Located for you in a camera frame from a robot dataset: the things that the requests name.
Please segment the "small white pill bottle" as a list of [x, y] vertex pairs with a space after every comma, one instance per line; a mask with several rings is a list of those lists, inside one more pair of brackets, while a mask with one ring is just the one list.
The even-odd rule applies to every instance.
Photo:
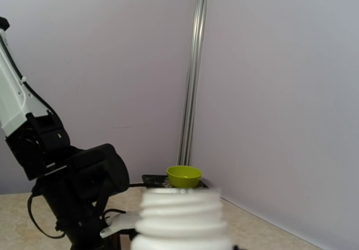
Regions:
[[139, 215], [131, 249], [233, 249], [217, 189], [149, 189]]

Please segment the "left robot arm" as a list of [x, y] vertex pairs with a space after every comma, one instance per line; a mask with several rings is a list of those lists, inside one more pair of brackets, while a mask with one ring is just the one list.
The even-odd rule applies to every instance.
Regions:
[[128, 190], [127, 168], [108, 143], [79, 149], [63, 123], [20, 73], [1, 35], [1, 129], [27, 178], [31, 198], [42, 196], [56, 218], [59, 238], [72, 249], [119, 249], [103, 236], [108, 199]]

